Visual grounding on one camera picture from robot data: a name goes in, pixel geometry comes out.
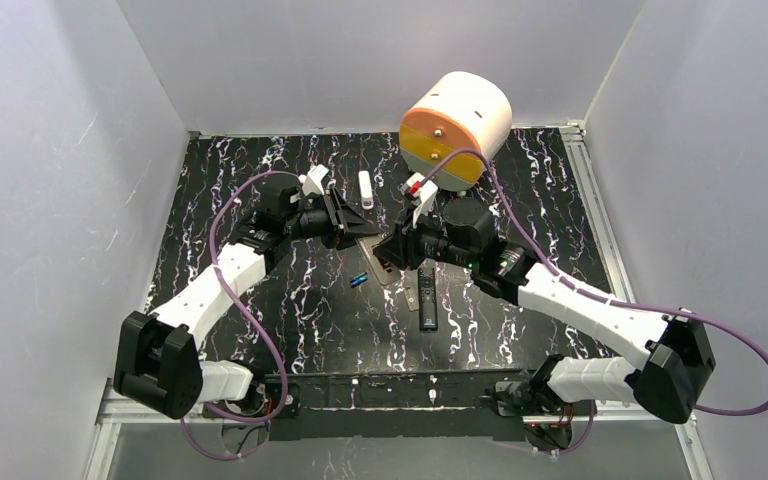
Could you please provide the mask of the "white air conditioner remote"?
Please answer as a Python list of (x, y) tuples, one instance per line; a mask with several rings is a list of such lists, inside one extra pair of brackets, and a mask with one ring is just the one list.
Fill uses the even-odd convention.
[(357, 240), (357, 245), (367, 261), (374, 278), (381, 286), (388, 286), (401, 280), (402, 272), (374, 254), (374, 248), (382, 241), (381, 235)]

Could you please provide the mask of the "remote battery cover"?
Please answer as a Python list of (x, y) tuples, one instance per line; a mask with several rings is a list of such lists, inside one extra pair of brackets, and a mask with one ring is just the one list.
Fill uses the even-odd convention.
[(411, 312), (417, 312), (420, 307), (416, 290), (411, 286), (405, 286), (403, 293), (408, 309)]

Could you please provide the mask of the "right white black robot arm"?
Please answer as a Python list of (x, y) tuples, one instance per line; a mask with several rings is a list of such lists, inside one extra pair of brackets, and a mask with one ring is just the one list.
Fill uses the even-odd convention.
[(705, 326), (689, 311), (645, 311), (552, 273), (534, 248), (499, 233), (489, 209), (472, 198), (447, 204), (439, 223), (409, 209), (373, 254), (400, 270), (425, 260), (464, 267), (485, 294), (560, 320), (614, 351), (612, 358), (547, 359), (526, 388), (534, 400), (636, 403), (682, 424), (716, 366)]

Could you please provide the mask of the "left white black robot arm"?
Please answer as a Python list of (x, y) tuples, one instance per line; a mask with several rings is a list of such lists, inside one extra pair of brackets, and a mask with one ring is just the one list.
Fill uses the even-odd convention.
[(296, 240), (318, 238), (342, 250), (380, 234), (335, 189), (325, 189), (324, 166), (305, 177), (283, 171), (258, 174), (240, 186), (256, 186), (254, 209), (218, 246), (220, 218), (209, 230), (210, 265), (166, 303), (134, 311), (122, 322), (113, 376), (116, 393), (179, 420), (198, 404), (246, 398), (255, 375), (239, 361), (206, 361), (200, 347), (243, 293), (264, 280)]

